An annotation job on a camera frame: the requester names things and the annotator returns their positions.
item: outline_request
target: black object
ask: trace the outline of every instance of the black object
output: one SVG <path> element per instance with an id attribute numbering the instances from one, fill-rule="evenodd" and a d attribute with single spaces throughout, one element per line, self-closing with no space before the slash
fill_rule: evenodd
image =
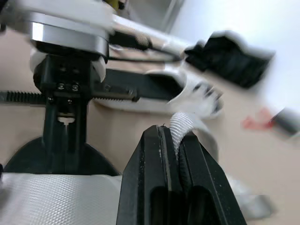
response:
<path id="1" fill-rule="evenodd" d="M 89 59 L 70 56 L 47 55 L 35 69 L 34 83 L 42 94 L 0 93 L 2 102 L 46 106 L 43 137 L 23 146 L 4 171 L 118 175 L 86 144 L 87 104 L 92 98 L 138 100 L 136 91 L 101 83 Z"/>
<path id="2" fill-rule="evenodd" d="M 122 2 L 122 1 L 119 1 L 118 4 L 119 4 L 119 10 L 125 9 L 125 4 L 126 3 Z"/>
<path id="3" fill-rule="evenodd" d="M 288 108 L 284 108 L 274 116 L 271 123 L 274 123 L 277 128 L 280 128 L 288 136 L 300 133 L 300 115 Z"/>
<path id="4" fill-rule="evenodd" d="M 159 74 L 139 74 L 114 69 L 106 70 L 105 82 L 109 85 L 135 88 L 141 98 L 170 101 L 183 88 L 170 76 Z"/>
<path id="5" fill-rule="evenodd" d="M 46 150 L 47 147 L 42 137 L 28 142 L 21 147 L 5 165 L 4 172 L 35 174 L 59 173 L 58 170 L 56 172 L 49 171 Z M 62 151 L 61 153 L 63 153 L 64 150 L 59 146 L 57 151 Z M 81 157 L 79 167 L 76 170 L 70 170 L 74 159 L 65 157 L 66 162 L 60 162 L 60 165 L 58 165 L 61 167 L 65 166 L 65 168 L 60 169 L 60 172 L 63 172 L 63 174 L 76 175 L 106 174 L 116 176 L 120 174 L 104 155 L 87 143 L 82 145 Z"/>
<path id="6" fill-rule="evenodd" d="M 117 225 L 246 225 L 228 180 L 190 133 L 176 161 L 170 130 L 144 131 L 122 179 Z"/>
<path id="7" fill-rule="evenodd" d="M 8 2 L 8 0 L 0 0 L 0 13 L 7 2 Z"/>
<path id="8" fill-rule="evenodd" d="M 198 43 L 193 48 L 186 49 L 185 53 L 186 61 L 199 70 L 211 70 L 243 88 L 250 88 L 262 79 L 273 56 L 256 56 L 257 52 L 246 52 L 237 37 L 218 37 L 214 34 L 204 46 Z"/>
<path id="9" fill-rule="evenodd" d="M 119 31 L 115 31 L 113 35 L 109 36 L 109 43 L 127 48 L 135 48 L 142 51 L 152 48 L 150 38 L 146 36 L 139 37 L 137 35 L 126 34 Z"/>
<path id="10" fill-rule="evenodd" d="M 148 49 L 151 49 L 156 52 L 166 54 L 170 56 L 170 58 L 163 59 L 163 60 L 147 60 L 147 59 L 108 57 L 108 60 L 127 61 L 127 62 L 145 62 L 145 63 L 167 63 L 167 62 L 177 62 L 182 60 L 182 58 L 179 55 L 154 47 L 151 39 L 142 34 L 132 35 L 127 33 L 122 33 L 120 31 L 115 31 L 114 34 L 109 36 L 109 43 L 112 45 L 120 45 L 122 47 L 134 48 L 141 51 L 146 51 Z"/>

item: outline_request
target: beige floor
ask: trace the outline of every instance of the beige floor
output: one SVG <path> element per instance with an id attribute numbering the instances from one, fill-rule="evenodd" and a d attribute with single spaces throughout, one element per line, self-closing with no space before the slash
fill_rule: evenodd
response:
<path id="1" fill-rule="evenodd" d="M 0 37 L 0 90 L 36 91 L 28 66 L 29 53 L 24 37 L 13 32 Z M 141 64 L 115 62 L 110 66 L 147 70 Z M 278 209 L 272 218 L 252 224 L 298 224 L 299 146 L 273 132 L 241 129 L 240 121 L 259 109 L 255 94 L 208 74 L 203 76 L 224 92 L 224 114 L 206 122 L 218 141 L 221 166 L 256 193 L 270 195 Z M 44 112 L 43 108 L 0 106 L 0 163 L 5 164 L 20 146 L 42 134 Z M 153 124 L 168 124 L 168 120 L 168 116 L 121 112 L 91 103 L 88 142 L 123 170 L 143 130 Z"/>

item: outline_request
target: screw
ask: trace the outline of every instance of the screw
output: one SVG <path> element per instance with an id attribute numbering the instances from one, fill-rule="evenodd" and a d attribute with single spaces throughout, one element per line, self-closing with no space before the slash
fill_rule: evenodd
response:
<path id="1" fill-rule="evenodd" d="M 58 89 L 59 90 L 64 90 L 64 88 L 65 88 L 65 85 L 63 83 L 58 84 Z"/>
<path id="2" fill-rule="evenodd" d="M 73 91 L 78 91 L 78 90 L 79 90 L 79 86 L 78 86 L 77 84 L 74 84 L 74 85 L 72 86 L 72 90 L 73 90 Z"/>

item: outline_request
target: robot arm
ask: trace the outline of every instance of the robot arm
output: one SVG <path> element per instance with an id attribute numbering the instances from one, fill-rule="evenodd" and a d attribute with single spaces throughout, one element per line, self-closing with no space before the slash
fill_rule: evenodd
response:
<path id="1" fill-rule="evenodd" d="M 27 22 L 30 20 L 31 13 L 54 16 L 113 33 L 114 9 L 101 1 L 2 0 L 0 10 L 2 23 L 25 34 L 30 30 Z"/>

